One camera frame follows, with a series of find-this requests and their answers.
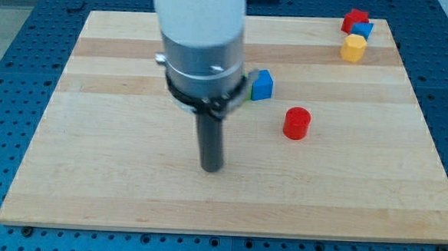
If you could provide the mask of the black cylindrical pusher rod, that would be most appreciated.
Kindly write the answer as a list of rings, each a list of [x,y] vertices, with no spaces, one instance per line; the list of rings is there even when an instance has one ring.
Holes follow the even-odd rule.
[[[208,173],[221,169],[223,158],[222,121],[208,114],[196,115],[200,166]]]

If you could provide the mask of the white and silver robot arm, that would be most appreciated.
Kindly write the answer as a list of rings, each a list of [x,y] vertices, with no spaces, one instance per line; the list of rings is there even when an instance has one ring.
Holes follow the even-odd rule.
[[[247,0],[153,0],[164,51],[168,90],[195,114],[200,166],[216,172],[224,163],[222,122],[245,99]]]

